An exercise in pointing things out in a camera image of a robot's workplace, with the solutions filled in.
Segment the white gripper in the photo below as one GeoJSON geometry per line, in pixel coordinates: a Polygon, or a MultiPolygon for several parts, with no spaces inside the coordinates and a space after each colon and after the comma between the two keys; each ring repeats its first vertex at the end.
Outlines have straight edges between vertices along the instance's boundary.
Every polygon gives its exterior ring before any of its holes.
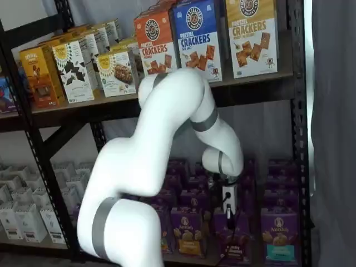
{"type": "Polygon", "coordinates": [[[233,214],[238,210],[238,186],[237,184],[222,187],[222,208],[226,213],[226,227],[233,228],[233,214]]]}

